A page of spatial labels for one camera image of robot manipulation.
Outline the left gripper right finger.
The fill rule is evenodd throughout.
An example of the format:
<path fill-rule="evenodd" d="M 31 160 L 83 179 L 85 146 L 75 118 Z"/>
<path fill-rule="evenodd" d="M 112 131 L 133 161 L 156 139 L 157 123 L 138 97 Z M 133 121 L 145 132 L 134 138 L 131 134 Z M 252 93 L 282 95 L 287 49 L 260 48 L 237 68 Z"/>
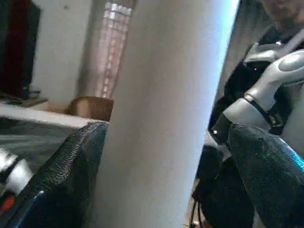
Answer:
<path fill-rule="evenodd" d="M 304 161 L 279 136 L 233 124 L 228 148 L 265 227 L 304 226 Z"/>

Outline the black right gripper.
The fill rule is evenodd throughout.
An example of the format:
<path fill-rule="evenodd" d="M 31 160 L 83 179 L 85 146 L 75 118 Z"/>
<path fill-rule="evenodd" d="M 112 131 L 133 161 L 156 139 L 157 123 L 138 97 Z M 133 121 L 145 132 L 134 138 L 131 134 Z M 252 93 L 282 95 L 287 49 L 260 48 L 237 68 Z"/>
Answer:
<path fill-rule="evenodd" d="M 13 191 L 7 189 L 7 188 L 2 188 L 0 189 L 0 214 L 4 214 L 8 212 L 15 203 L 17 194 L 14 193 Z"/>

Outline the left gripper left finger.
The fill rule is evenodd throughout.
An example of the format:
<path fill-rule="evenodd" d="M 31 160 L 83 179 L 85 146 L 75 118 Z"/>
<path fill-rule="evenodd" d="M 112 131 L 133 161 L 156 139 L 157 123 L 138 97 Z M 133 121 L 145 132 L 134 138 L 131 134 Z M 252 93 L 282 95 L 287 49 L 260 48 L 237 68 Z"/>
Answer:
<path fill-rule="evenodd" d="M 4 123 L 4 187 L 17 194 L 7 228 L 89 228 L 108 123 L 82 128 Z"/>

